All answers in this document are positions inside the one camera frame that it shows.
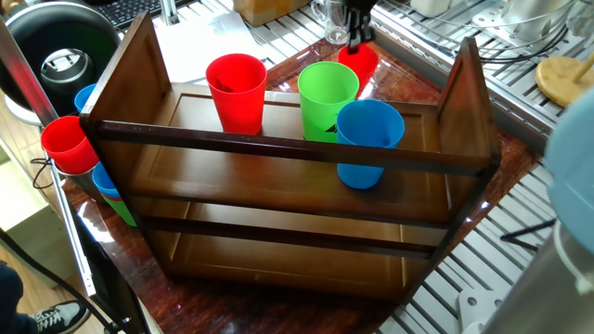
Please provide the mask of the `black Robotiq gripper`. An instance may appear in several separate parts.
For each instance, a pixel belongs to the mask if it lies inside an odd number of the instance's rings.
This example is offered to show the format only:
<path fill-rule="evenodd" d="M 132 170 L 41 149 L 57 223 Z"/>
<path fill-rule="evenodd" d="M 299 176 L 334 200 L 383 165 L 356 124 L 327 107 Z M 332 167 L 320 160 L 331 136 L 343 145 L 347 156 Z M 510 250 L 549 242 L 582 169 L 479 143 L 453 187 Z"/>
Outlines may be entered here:
<path fill-rule="evenodd" d="M 375 29 L 371 26 L 369 12 L 360 15 L 359 10 L 371 10 L 377 0 L 342 0 L 347 6 L 346 23 L 349 31 L 348 53 L 357 53 L 360 43 L 371 42 L 376 38 Z"/>

